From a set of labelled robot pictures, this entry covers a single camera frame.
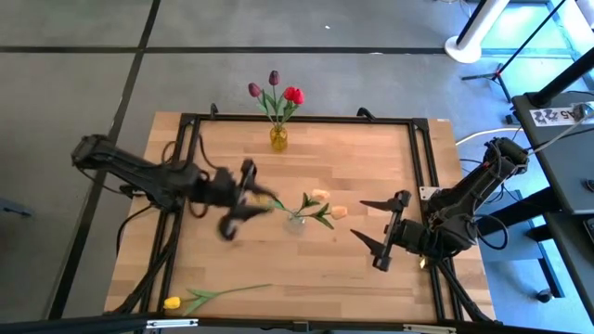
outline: clear glass vase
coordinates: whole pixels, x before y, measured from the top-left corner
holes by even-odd
[[[285,222],[285,229],[294,235],[301,235],[305,230],[305,217],[298,217],[295,213],[290,212]]]

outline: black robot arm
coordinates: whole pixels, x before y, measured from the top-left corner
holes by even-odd
[[[180,210],[184,199],[205,206],[229,208],[221,219],[219,232],[232,239],[237,232],[236,222],[245,222],[255,215],[269,212],[269,208],[246,204],[245,194],[251,191],[275,199],[275,194],[255,183],[256,166],[252,160],[241,165],[241,179],[233,178],[225,167],[216,167],[213,179],[191,161],[155,164],[117,148],[104,135],[85,136],[71,154],[72,163],[80,171],[102,170],[122,179],[127,185],[120,190],[132,197],[140,191],[151,204],[167,212]]]
[[[421,202],[425,225],[400,219],[410,198],[410,193],[402,190],[385,202],[361,201],[373,208],[393,212],[391,222],[384,229],[383,243],[352,230],[371,249],[373,266],[382,271],[388,271],[392,245],[421,255],[427,265],[436,265],[473,321],[489,319],[472,302],[442,260],[476,244],[478,229],[473,221],[476,210],[506,179],[524,173],[528,163],[527,151],[508,138],[494,138],[485,145],[487,151],[481,165],[452,188],[436,190]]]

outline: concrete floor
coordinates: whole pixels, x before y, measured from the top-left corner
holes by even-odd
[[[150,5],[149,0],[5,3],[0,45],[137,46]],[[544,6],[509,6],[487,35],[485,48],[519,45],[547,14]],[[169,0],[161,4],[148,44],[441,48],[466,20],[457,3],[431,0]],[[566,47],[553,23],[529,46],[543,53]],[[0,164],[0,197],[35,211],[32,219],[0,212],[0,322],[45,316],[89,189],[89,181],[71,167],[70,152],[82,135],[109,130],[132,58],[0,53],[0,153],[7,157]],[[459,77],[490,72],[505,60],[485,57],[462,65],[444,55],[145,55],[118,145],[141,154],[157,110],[207,112],[214,102],[224,113],[255,112],[246,85],[265,83],[272,69],[280,71],[283,83],[306,92],[302,114],[354,115],[363,106],[377,116],[448,118],[456,137],[463,137],[500,127],[510,105],[496,84],[462,82]],[[533,54],[518,58],[504,78],[510,92],[519,95],[538,90],[571,63],[570,58]],[[578,82],[572,89],[587,88]],[[463,144],[459,156],[479,159],[488,137]],[[518,141],[528,146],[522,134]],[[508,188],[519,188],[526,196],[545,184],[532,161],[529,176],[510,180]],[[65,316],[103,311],[115,234],[128,206],[128,200],[102,193]],[[591,324],[583,307],[579,311],[581,301],[561,258],[554,245],[547,247],[563,288],[570,291],[564,302],[576,304],[578,311],[563,321],[550,320],[564,312],[555,301],[539,304],[497,284],[502,281],[497,275],[511,270],[516,276],[536,277],[535,285],[541,285],[537,266],[515,263],[507,271],[487,268],[497,318],[516,326],[587,332]],[[522,317],[511,307],[520,299]]]

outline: wooden tabletop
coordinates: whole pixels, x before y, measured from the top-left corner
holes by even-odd
[[[180,113],[158,112],[148,139],[145,159],[159,162],[167,142],[175,140]],[[301,235],[286,229],[287,213],[274,211],[242,225],[233,242],[216,231],[223,209],[211,208],[202,219],[184,214],[170,296],[190,298],[186,289],[224,290],[272,284],[221,296],[193,316],[218,318],[308,319],[339,321],[435,321],[429,273],[419,257],[394,247],[388,273],[371,266],[367,247],[350,229],[383,240],[390,213],[359,203],[385,200],[406,189],[413,194],[404,217],[421,222],[407,128],[402,125],[287,123],[289,146],[272,151],[267,122],[201,122],[200,132],[212,163],[228,167],[236,177],[244,158],[253,158],[256,181],[277,191],[291,208],[301,205],[303,192],[330,192],[329,202],[348,208],[349,215],[330,230],[315,220]],[[460,178],[458,153],[448,120],[430,120],[433,153],[440,186]],[[424,157],[419,134],[420,154]],[[195,162],[208,169],[200,152]],[[425,179],[426,161],[422,158]],[[135,199],[130,213],[147,205]],[[149,211],[125,229],[115,265],[106,310],[112,310],[145,274],[158,212]],[[455,259],[458,279],[475,302],[494,316],[478,247]],[[151,299],[156,307],[157,284]],[[451,309],[441,277],[446,314]],[[170,315],[181,315],[185,305]]]

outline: sticker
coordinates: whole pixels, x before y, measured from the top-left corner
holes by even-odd
[[[579,122],[572,107],[546,108],[530,110],[532,120],[536,126],[561,126],[573,125]],[[594,119],[589,119],[584,124],[593,124]]]

